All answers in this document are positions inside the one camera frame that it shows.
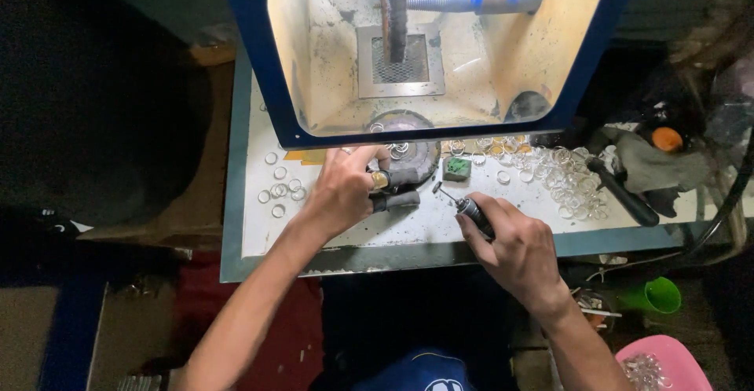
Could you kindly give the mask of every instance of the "green plastic container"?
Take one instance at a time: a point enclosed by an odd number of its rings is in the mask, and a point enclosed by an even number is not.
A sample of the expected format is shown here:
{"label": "green plastic container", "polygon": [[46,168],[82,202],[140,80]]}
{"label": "green plastic container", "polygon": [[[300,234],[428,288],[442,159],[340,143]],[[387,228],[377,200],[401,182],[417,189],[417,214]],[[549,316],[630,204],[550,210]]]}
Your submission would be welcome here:
{"label": "green plastic container", "polygon": [[669,315],[681,307],[681,292],[665,278],[657,278],[634,288],[620,290],[615,295],[621,309],[638,309]]}

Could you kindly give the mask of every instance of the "pile of rings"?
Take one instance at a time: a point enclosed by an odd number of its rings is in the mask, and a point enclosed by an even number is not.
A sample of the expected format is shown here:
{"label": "pile of rings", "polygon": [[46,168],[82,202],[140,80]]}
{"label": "pile of rings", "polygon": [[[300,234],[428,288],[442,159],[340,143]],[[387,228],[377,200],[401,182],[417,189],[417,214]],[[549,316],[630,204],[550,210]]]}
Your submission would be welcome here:
{"label": "pile of rings", "polygon": [[[382,123],[372,123],[372,125],[370,126],[370,132],[373,134],[380,133],[383,131],[384,131],[384,126],[382,125]],[[385,145],[384,147],[388,151],[390,151],[390,158],[393,160],[401,160],[404,157],[406,157],[406,155],[408,155],[408,152],[409,152],[408,142],[389,143]]]}
{"label": "pile of rings", "polygon": [[[265,156],[265,163],[272,165],[278,162],[278,154],[274,152],[270,152]],[[276,180],[282,180],[284,179],[288,174],[288,169],[283,166],[278,166],[275,168],[275,170],[272,172],[272,176]],[[261,204],[267,204],[269,201],[273,199],[279,199],[284,198],[286,196],[290,195],[290,198],[293,201],[302,201],[306,198],[306,188],[301,183],[301,180],[299,179],[291,179],[288,184],[284,183],[278,183],[273,184],[269,190],[263,189],[259,192],[256,199]],[[285,215],[285,206],[282,204],[275,204],[272,207],[272,216],[276,219],[281,218]]]}
{"label": "pile of rings", "polygon": [[[463,140],[443,142],[443,147],[453,156],[466,152]],[[586,148],[573,151],[557,146],[531,146],[527,136],[485,137],[477,139],[470,152],[474,165],[484,165],[487,157],[495,158],[503,167],[519,171],[519,179],[528,184],[534,180],[550,191],[558,203],[558,214],[563,219],[605,220],[610,214],[607,195],[598,191],[599,176],[587,168],[590,154]],[[499,171],[496,180],[503,185],[511,182],[511,175]]]}

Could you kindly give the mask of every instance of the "person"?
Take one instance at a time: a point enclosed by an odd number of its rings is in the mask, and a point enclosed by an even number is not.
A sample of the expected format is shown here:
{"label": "person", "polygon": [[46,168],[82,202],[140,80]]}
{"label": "person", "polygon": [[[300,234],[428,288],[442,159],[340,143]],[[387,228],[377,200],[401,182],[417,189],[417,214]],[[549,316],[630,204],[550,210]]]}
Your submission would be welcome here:
{"label": "person", "polygon": [[[304,207],[215,318],[185,366],[181,389],[221,391],[235,384],[253,361],[299,272],[329,240],[372,213],[368,194],[374,182],[366,165],[373,158],[381,168],[389,165],[381,145],[327,150]],[[495,240],[488,242],[470,218],[459,214],[456,219],[464,239],[484,269],[539,322],[550,341],[564,388],[631,391],[620,365],[589,326],[560,276],[550,227],[527,217],[503,198],[482,193],[468,197],[491,222]],[[437,380],[441,384],[432,383],[440,387],[428,384],[425,388],[466,389],[463,378],[453,375],[440,374]],[[404,389],[385,384],[375,389],[386,387]]]}

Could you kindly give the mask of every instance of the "rotary tool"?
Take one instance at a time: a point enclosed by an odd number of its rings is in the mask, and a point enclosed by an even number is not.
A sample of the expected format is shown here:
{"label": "rotary tool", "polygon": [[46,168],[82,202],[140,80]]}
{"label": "rotary tool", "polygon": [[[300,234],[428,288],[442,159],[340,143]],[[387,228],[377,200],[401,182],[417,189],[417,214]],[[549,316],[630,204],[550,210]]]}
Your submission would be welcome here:
{"label": "rotary tool", "polygon": [[440,191],[441,193],[447,195],[456,204],[456,209],[458,210],[459,214],[466,214],[474,222],[474,224],[476,224],[476,227],[478,227],[479,230],[482,231],[482,233],[487,235],[490,239],[495,239],[495,230],[492,228],[492,225],[489,224],[487,216],[485,216],[484,213],[479,209],[479,206],[476,205],[476,202],[474,202],[473,199],[467,197],[455,199],[440,188],[440,186],[442,185],[442,182],[437,182],[434,188],[432,188],[432,192],[436,193],[437,191]]}

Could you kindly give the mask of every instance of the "pink basket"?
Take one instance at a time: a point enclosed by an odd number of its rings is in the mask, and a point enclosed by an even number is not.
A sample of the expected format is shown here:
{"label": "pink basket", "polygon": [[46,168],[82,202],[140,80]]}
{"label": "pink basket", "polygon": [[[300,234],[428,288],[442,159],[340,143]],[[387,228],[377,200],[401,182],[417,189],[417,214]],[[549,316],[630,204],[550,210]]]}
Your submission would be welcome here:
{"label": "pink basket", "polygon": [[624,359],[640,353],[654,354],[657,357],[663,376],[670,378],[673,382],[672,389],[712,391],[710,381],[704,376],[704,372],[702,372],[697,361],[677,339],[667,335],[642,338],[617,352],[615,358],[622,362]]}

